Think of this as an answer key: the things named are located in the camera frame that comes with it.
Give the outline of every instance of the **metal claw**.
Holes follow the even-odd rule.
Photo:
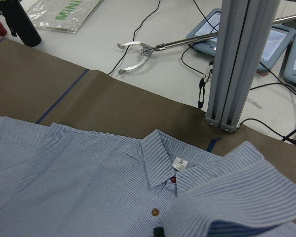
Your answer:
[[[148,59],[149,59],[150,55],[152,54],[152,52],[155,51],[155,48],[153,48],[153,47],[151,47],[151,46],[149,46],[149,45],[147,45],[147,44],[145,44],[145,43],[143,43],[141,41],[132,41],[132,42],[125,43],[123,45],[118,43],[117,47],[119,47],[120,49],[125,49],[126,47],[134,45],[134,44],[139,44],[139,45],[142,46],[140,52],[141,52],[141,55],[143,56],[143,59],[141,60],[140,63],[138,63],[138,64],[136,64],[134,66],[127,67],[125,69],[120,69],[118,71],[118,74],[120,74],[120,75],[122,75],[126,71],[133,70],[133,69],[138,68],[141,65],[143,65],[145,62],[148,61]]]

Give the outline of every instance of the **shirt sleeve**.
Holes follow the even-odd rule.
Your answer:
[[[55,147],[45,149],[45,143],[51,142],[48,131],[46,126],[0,117],[0,208],[31,183],[51,159]]]
[[[246,142],[213,165],[163,215],[166,237],[245,237],[296,219],[296,185]]]

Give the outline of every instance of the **metal rod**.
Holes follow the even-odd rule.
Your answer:
[[[295,21],[295,20],[296,20],[296,14],[291,15],[291,16],[277,18],[273,21],[273,24],[280,24],[280,23]],[[165,50],[168,48],[174,48],[174,47],[177,47],[177,46],[180,46],[183,44],[187,44],[187,43],[197,43],[197,42],[202,42],[205,40],[211,40],[213,38],[216,38],[217,36],[218,36],[218,32],[214,32],[214,33],[210,33],[210,34],[206,34],[206,35],[202,35],[202,36],[195,36],[195,37],[192,37],[189,39],[182,39],[182,40],[174,41],[171,43],[162,43],[162,44],[156,46],[155,51],[161,51],[161,50]]]

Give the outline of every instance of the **black cylinder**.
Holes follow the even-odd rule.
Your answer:
[[[0,0],[0,11],[13,36],[16,33],[29,47],[41,42],[41,37],[18,0]]]

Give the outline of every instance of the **shirt collar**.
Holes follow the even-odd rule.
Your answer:
[[[176,175],[177,194],[179,196],[202,172],[221,158],[175,139],[159,130],[155,130],[145,137],[141,141],[141,145],[150,187],[154,188]],[[185,155],[189,157],[189,161],[194,163],[195,166],[175,172],[167,151],[172,154],[176,153],[179,156]]]

